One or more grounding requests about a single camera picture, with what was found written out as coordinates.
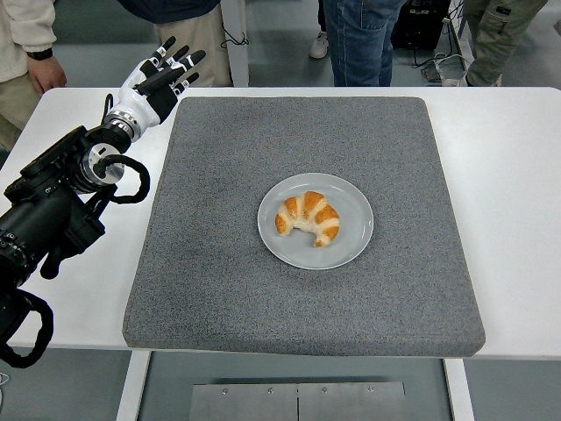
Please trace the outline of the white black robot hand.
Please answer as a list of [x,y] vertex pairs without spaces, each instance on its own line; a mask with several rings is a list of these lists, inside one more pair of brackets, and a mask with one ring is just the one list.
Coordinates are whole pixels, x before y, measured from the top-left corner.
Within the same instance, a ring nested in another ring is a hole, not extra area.
[[135,67],[119,89],[117,104],[105,117],[107,124],[123,127],[133,140],[163,123],[199,77],[193,68],[204,60],[206,52],[192,52],[185,45],[168,55],[175,41],[170,37]]

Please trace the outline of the person's hand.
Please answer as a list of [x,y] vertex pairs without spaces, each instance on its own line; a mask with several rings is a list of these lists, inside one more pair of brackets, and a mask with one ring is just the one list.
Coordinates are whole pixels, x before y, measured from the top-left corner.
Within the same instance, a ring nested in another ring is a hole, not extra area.
[[67,85],[66,74],[55,57],[42,61],[28,58],[27,68],[32,86],[40,96],[50,89],[64,88]]

